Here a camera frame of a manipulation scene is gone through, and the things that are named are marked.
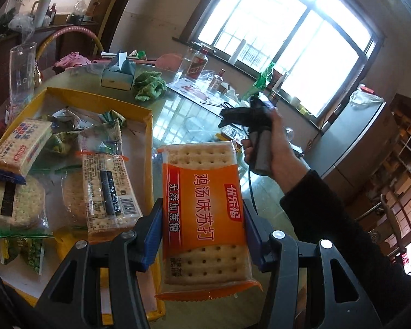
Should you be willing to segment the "person's right forearm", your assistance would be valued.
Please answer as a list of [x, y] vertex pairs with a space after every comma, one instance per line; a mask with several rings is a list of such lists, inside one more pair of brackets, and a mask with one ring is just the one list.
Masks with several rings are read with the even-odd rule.
[[298, 239], [333, 242], [359, 280], [384, 328], [411, 328], [411, 276], [391, 264], [370, 236], [344, 211], [336, 194], [309, 171], [281, 199]]

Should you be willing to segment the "person's right hand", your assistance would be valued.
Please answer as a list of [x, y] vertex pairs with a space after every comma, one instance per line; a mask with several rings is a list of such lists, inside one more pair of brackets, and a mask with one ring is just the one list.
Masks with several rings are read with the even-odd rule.
[[270, 109], [272, 120], [271, 172], [272, 179], [282, 192], [290, 192], [309, 172], [292, 151], [284, 129], [283, 118], [277, 109]]

